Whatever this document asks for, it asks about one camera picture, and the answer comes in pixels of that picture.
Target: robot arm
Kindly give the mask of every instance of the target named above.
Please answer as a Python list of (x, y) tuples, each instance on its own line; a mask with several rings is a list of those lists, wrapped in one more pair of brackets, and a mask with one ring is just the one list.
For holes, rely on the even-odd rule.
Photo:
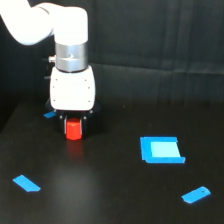
[(34, 45), (51, 34), (52, 21), (41, 8), (31, 8), (27, 0), (0, 0), (0, 15), (13, 38)]
[(30, 7), (27, 0), (0, 0), (0, 15), (13, 38), (23, 45), (55, 34), (55, 41), (63, 45), (88, 40), (87, 13), (81, 8), (52, 3)]
[(95, 81), (92, 68), (88, 66), (86, 11), (52, 3), (30, 7), (27, 0), (0, 0), (0, 14), (8, 31), (23, 45), (34, 45), (54, 35), (52, 107), (90, 110), (95, 102)]

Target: black table surface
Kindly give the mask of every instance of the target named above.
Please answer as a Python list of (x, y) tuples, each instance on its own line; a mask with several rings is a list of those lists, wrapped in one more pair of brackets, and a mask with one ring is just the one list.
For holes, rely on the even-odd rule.
[[(43, 105), (21, 103), (0, 134), (0, 223), (223, 223), (224, 109), (108, 107), (67, 140)], [(140, 137), (176, 136), (185, 164), (147, 164)], [(41, 187), (26, 192), (24, 175)], [(189, 205), (201, 186), (211, 195)]]

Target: red object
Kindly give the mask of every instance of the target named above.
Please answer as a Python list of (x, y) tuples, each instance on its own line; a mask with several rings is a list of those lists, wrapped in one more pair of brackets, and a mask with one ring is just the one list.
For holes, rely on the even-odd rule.
[(67, 120), (66, 138), (70, 140), (78, 140), (82, 138), (82, 125), (79, 119), (71, 118)]

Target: blue tape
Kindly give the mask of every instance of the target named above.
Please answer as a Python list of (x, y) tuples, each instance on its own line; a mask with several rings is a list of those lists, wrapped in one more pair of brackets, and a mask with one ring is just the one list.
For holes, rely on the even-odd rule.
[(150, 157), (152, 157), (151, 142), (145, 141), (144, 138), (140, 138), (140, 141), (141, 141), (142, 159), (147, 161)]
[(178, 142), (176, 137), (142, 137), (150, 142)]
[(151, 157), (147, 158), (147, 163), (185, 163), (185, 157)]
[(55, 112), (52, 111), (52, 112), (44, 114), (44, 117), (51, 118), (51, 117), (54, 117), (55, 115), (56, 115)]
[(206, 187), (200, 187), (188, 194), (183, 195), (182, 198), (185, 202), (192, 204), (210, 194), (211, 192)]
[(141, 137), (140, 142), (142, 160), (147, 163), (185, 163), (186, 158), (180, 157), (176, 137)]
[(23, 175), (13, 179), (13, 181), (27, 192), (39, 191), (41, 189), (40, 187), (38, 187), (36, 184), (34, 184), (32, 181), (30, 181)]

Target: blue tape strip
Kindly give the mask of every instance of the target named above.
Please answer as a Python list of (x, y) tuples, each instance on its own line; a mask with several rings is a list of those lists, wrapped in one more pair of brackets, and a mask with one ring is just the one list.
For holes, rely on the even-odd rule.
[(206, 187), (200, 187), (188, 194), (183, 195), (182, 198), (185, 202), (192, 204), (210, 194), (211, 192)]
[(41, 188), (34, 184), (32, 181), (24, 177), (23, 175), (13, 179), (13, 181), (22, 187), (25, 191), (39, 191)]
[(185, 163), (185, 157), (151, 157), (147, 158), (147, 163)]
[(150, 157), (152, 157), (151, 142), (145, 141), (144, 138), (140, 138), (140, 141), (141, 141), (142, 159), (146, 161)]
[(51, 117), (54, 117), (55, 115), (56, 114), (52, 111), (52, 112), (49, 112), (49, 113), (44, 114), (44, 117), (51, 118)]
[(178, 142), (176, 137), (143, 137), (150, 142)]
[(185, 157), (153, 157), (152, 142), (177, 142), (176, 137), (141, 137), (142, 160), (147, 163), (185, 163)]

